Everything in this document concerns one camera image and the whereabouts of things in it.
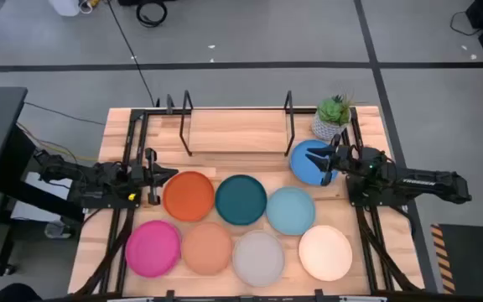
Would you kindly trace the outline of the orange-red plate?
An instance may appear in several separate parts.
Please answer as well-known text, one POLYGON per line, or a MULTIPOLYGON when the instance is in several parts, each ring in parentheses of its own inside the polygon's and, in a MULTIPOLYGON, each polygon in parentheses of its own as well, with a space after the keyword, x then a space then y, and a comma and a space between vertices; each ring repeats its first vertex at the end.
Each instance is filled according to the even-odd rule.
POLYGON ((175 175, 163 192, 164 209, 179 221, 201 221, 214 202, 213 184, 207 176, 195 171, 175 175))

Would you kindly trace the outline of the black table frame rails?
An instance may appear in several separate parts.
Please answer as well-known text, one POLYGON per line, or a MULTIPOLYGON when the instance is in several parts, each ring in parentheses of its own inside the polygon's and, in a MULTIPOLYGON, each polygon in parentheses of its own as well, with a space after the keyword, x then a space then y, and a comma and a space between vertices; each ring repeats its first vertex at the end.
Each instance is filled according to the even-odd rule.
MULTIPOLYGON (((101 161, 121 159, 131 110, 110 109, 101 144, 101 161)), ((358 107, 356 111, 363 143, 390 155, 378 107, 358 107)), ((159 164, 180 172, 200 172, 215 188, 234 174, 248 174, 259 180, 268 195, 283 186, 303 188, 315 201, 315 225, 333 226, 351 243, 352 265, 342 279, 333 282, 314 279, 299 261, 300 237, 279 234, 265 216, 250 226, 229 225, 213 209, 202 221, 213 221, 227 228, 233 242, 252 230, 263 230, 281 240, 286 266, 279 281, 265 288, 252 287, 235 275, 231 264, 215 276, 200 276, 180 261, 170 273, 155 279, 146 279, 127 268, 123 272, 122 292, 125 296, 165 296, 170 289, 176 296, 293 296, 313 294, 315 289, 322 289, 328 295, 369 294, 356 211, 347 200, 345 176, 339 174, 329 186, 318 187, 306 185, 293 175, 289 158, 283 155, 289 141, 290 119, 282 108, 195 107, 191 116, 184 117, 184 137, 189 141, 192 156, 186 153, 179 137, 181 117, 152 115, 149 118, 145 148, 157 151, 159 164)), ((378 207, 378 212, 387 252, 412 283, 424 288, 407 218, 387 207, 378 207)), ((69 293, 81 288, 97 268, 106 252, 111 221, 112 210, 106 209, 91 218, 82 229, 69 293)))

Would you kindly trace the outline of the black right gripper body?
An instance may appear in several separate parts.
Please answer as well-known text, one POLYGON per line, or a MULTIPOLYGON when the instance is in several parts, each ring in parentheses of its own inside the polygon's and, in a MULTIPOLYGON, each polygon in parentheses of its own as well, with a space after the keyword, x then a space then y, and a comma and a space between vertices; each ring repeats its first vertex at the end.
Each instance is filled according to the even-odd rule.
POLYGON ((328 173, 323 172, 324 176, 322 178, 322 185, 328 185, 332 181, 334 170, 340 167, 340 163, 342 161, 342 156, 340 155, 340 140, 341 140, 341 135, 336 134, 328 144, 328 145, 333 145, 335 147, 335 153, 331 156, 322 157, 322 158, 329 159, 332 164, 331 171, 329 171, 328 173))

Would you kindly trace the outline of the light grey plate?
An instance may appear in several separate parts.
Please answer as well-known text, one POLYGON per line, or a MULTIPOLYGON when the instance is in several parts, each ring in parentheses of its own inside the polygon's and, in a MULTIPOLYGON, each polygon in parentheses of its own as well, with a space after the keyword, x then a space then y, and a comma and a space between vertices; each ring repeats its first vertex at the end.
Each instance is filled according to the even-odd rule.
POLYGON ((279 281, 285 267, 281 242, 272 234, 252 231, 235 244, 232 265, 236 275, 253 287, 266 287, 279 281))

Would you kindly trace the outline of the black dish rack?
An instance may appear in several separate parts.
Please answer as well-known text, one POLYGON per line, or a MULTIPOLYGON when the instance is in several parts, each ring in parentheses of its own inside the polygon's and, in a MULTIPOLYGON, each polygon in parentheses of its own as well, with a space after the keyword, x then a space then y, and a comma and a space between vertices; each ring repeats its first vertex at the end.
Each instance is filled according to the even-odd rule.
POLYGON ((283 154, 295 139, 292 92, 280 107, 195 107, 184 92, 179 138, 186 153, 283 154))

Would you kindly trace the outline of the green plant in patterned pot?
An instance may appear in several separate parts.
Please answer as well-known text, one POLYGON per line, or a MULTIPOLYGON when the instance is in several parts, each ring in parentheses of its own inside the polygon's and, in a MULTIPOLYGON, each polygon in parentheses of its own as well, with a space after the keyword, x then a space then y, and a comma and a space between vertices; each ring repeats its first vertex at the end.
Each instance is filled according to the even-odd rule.
POLYGON ((347 94, 333 95, 321 101, 311 124, 314 135, 330 141, 336 134, 342 134, 351 121, 352 105, 347 94))

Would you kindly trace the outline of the cream plate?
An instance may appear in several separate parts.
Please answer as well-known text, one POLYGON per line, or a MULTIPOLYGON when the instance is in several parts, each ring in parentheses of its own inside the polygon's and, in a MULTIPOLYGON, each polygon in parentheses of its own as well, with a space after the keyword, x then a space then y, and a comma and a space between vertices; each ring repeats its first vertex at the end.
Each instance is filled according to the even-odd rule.
POLYGON ((346 236, 332 226, 310 228, 299 242, 299 258, 308 274, 321 281, 336 281, 350 270, 353 253, 346 236))

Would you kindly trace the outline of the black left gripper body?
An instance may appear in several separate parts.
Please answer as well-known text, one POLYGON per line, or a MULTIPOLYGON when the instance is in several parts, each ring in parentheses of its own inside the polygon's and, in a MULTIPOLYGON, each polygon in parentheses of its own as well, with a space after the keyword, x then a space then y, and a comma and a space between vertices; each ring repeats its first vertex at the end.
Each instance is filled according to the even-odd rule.
POLYGON ((156 180, 154 178, 154 165, 156 159, 156 152, 152 148, 144 149, 144 158, 147 160, 145 169, 145 181, 149 187, 148 203, 151 206, 158 206, 160 204, 160 197, 157 196, 156 180))

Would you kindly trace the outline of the pink plate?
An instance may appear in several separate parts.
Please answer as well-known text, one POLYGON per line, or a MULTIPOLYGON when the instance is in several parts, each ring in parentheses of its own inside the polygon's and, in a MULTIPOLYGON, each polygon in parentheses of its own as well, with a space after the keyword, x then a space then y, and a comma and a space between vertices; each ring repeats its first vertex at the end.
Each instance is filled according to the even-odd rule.
POLYGON ((167 221, 148 221, 128 238, 125 259, 137 275, 157 278, 168 273, 181 257, 181 236, 167 221))

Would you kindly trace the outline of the white container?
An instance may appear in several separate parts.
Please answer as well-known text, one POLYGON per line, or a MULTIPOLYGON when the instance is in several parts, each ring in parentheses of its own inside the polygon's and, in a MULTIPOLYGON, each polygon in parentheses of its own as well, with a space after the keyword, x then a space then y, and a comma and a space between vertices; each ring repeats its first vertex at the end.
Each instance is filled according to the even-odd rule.
POLYGON ((48 0, 48 2, 63 17, 74 17, 81 12, 80 0, 48 0))

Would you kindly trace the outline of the black mat with hazard stripes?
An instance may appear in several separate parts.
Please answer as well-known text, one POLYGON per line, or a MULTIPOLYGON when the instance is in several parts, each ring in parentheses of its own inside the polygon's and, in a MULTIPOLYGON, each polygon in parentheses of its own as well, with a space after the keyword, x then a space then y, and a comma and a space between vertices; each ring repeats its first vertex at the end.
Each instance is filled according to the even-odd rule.
POLYGON ((433 224, 431 233, 443 291, 483 296, 483 226, 433 224))

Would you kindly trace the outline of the light blue plate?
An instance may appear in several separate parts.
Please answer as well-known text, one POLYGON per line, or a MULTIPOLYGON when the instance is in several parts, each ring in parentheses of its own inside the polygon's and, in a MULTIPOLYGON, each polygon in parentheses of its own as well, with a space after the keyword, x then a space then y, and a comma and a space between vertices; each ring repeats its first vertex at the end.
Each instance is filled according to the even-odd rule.
POLYGON ((268 198, 266 215, 276 231, 288 236, 303 235, 315 221, 314 200, 298 187, 283 187, 268 198))

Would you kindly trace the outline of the dark teal plate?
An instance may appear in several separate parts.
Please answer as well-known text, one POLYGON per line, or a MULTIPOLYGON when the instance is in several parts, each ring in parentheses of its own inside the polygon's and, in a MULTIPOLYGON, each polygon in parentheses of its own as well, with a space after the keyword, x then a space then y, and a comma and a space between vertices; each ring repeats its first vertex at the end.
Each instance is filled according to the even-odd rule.
POLYGON ((215 205, 221 218, 235 226, 248 226, 263 215, 267 193, 262 184, 246 174, 236 174, 221 182, 215 205))

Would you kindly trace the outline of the peach plate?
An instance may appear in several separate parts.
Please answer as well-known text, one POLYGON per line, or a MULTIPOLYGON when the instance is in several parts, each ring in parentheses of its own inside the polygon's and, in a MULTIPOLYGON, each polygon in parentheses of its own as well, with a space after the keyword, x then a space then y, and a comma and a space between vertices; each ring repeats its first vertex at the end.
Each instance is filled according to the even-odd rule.
POLYGON ((182 241, 182 259, 199 275, 216 275, 229 264, 232 253, 230 233, 221 225, 205 222, 187 231, 182 241))

